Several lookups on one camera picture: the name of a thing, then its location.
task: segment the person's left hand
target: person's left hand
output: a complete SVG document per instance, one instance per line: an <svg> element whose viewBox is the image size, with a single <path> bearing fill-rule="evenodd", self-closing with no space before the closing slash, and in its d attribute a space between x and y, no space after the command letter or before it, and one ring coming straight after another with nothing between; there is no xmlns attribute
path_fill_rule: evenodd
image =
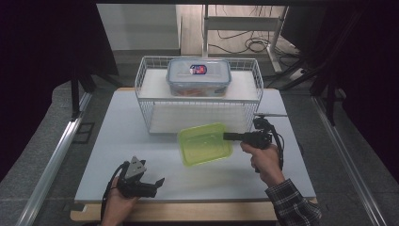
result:
<svg viewBox="0 0 399 226"><path fill-rule="evenodd" d="M125 198L117 189L118 177L112 181L108 201L104 210L102 226L115 226L122 223L132 213L139 197Z"/></svg>

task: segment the metal frame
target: metal frame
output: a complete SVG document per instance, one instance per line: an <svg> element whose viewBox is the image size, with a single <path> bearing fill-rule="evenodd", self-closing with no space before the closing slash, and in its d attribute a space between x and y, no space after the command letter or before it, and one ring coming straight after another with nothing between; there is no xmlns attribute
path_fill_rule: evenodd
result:
<svg viewBox="0 0 399 226"><path fill-rule="evenodd" d="M320 99L320 97L311 97L313 100L314 105L317 108L317 111L320 115L320 118L326 127L329 137L333 142L335 149L338 153L338 156L341 158L343 162L343 166L348 173L349 178L352 181L352 184L356 191L358 192L359 198L364 205L364 209L366 210L367 214L369 215L370 220L372 221L373 225L387 225L384 217L382 216L381 210L376 203L376 200L373 196L372 191L366 185L363 178L360 175L358 168L356 167L352 157L347 151L340 134L338 133L335 126L331 126L328 121L326 114L324 113L326 110L324 105Z"/></svg>
<svg viewBox="0 0 399 226"><path fill-rule="evenodd" d="M287 14L288 7L284 7L278 18L264 17L216 17L208 15L208 5L205 5L205 14L203 16L203 44L202 57L208 57L208 31L209 30L254 30L254 31L273 31L275 33L270 44L267 45L267 54L270 57L275 73L282 73L279 61L276 58L276 44L279 39L279 33Z"/></svg>
<svg viewBox="0 0 399 226"><path fill-rule="evenodd" d="M67 153L73 137L82 121L85 109L90 101L91 94L85 93L80 101L80 111L74 121L70 121L67 128L64 131L60 141L58 142L56 149L53 152L43 174L41 175L36 187L30 196L27 204L20 215L16 225L32 225L35 221L36 216L43 204L47 193L53 184L56 174L58 173L59 167L64 160L65 154Z"/></svg>

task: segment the plastic food container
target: plastic food container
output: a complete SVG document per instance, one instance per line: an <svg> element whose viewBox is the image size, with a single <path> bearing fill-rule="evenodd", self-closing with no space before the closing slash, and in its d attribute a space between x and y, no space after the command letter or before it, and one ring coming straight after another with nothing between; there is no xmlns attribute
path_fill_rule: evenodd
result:
<svg viewBox="0 0 399 226"><path fill-rule="evenodd" d="M183 164L187 167L203 164L232 154L231 143L223 139L226 126L213 123L183 129L178 133Z"/></svg>
<svg viewBox="0 0 399 226"><path fill-rule="evenodd" d="M174 96L221 97L231 82L225 59L175 58L168 64L167 81Z"/></svg>

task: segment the white table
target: white table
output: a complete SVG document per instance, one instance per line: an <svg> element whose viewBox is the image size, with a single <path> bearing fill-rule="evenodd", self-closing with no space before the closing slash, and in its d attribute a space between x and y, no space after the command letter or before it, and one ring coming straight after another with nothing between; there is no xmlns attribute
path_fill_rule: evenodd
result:
<svg viewBox="0 0 399 226"><path fill-rule="evenodd" d="M277 90L264 90L258 112L286 115ZM315 193L288 117L270 117L268 120L284 137L284 175L292 179L305 198L315 200ZM150 135L147 132L133 89L120 89L114 93L75 201L101 202L106 184L115 169L123 161L130 161L134 155L140 160L147 160L147 171L141 182L153 184L163 177L166 178L163 186L158 188L156 197L142 198L142 204L169 203L169 207L175 206L170 207L171 209L188 203L191 207L193 203L213 203L213 206L215 203L265 203L270 207L264 193L266 185L250 166L250 155L241 150L238 141L233 142L233 154L230 157L187 168L181 160L176 135ZM209 206L204 207L204 210L210 210ZM157 217L152 215L150 219L157 220Z"/></svg>

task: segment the hand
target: hand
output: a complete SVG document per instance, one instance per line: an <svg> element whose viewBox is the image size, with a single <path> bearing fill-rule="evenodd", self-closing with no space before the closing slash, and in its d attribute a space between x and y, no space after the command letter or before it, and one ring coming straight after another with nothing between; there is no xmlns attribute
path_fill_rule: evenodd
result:
<svg viewBox="0 0 399 226"><path fill-rule="evenodd" d="M125 198L117 189L118 177L112 181L111 190L108 193L102 226L116 226L121 224L132 213L139 197Z"/></svg>
<svg viewBox="0 0 399 226"><path fill-rule="evenodd" d="M271 144L265 150L254 148L244 142L240 145L244 152L252 154L251 166L260 171L260 177L267 186L276 186L285 181L279 169L279 154L276 145Z"/></svg>

